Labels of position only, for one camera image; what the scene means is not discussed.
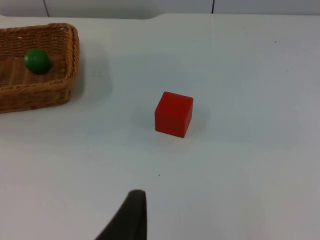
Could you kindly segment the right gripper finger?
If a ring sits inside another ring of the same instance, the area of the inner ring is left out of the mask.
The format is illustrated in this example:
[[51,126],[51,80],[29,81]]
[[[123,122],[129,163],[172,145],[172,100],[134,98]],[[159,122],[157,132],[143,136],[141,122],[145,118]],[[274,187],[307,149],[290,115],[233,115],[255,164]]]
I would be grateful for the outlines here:
[[116,214],[96,239],[146,240],[147,233],[146,192],[141,189],[135,189],[127,194]]

